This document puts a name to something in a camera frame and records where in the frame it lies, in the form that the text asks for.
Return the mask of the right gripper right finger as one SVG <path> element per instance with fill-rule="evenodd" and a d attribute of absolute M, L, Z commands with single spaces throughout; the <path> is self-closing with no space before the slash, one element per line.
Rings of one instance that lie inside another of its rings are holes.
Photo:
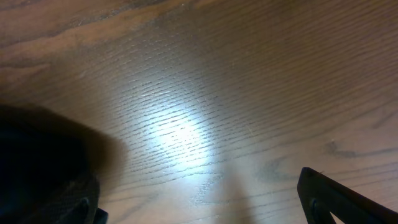
<path fill-rule="evenodd" d="M 307 222 L 397 223 L 397 212 L 309 168 L 301 170 L 297 192 Z"/>

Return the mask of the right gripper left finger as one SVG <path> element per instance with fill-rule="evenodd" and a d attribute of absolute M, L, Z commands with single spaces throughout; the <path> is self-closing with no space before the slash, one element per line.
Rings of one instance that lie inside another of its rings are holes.
<path fill-rule="evenodd" d="M 100 185 L 89 173 L 70 181 L 48 201 L 25 215 L 22 224 L 95 224 L 101 222 L 98 207 Z"/>

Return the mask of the black polo shirt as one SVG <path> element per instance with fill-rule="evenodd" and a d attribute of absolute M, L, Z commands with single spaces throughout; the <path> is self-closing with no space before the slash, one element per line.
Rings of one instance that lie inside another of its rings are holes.
<path fill-rule="evenodd" d="M 101 222 L 109 214 L 100 197 L 115 186 L 124 144 L 43 108 L 1 106 L 1 222 L 19 223 L 84 173 L 99 182 Z"/>

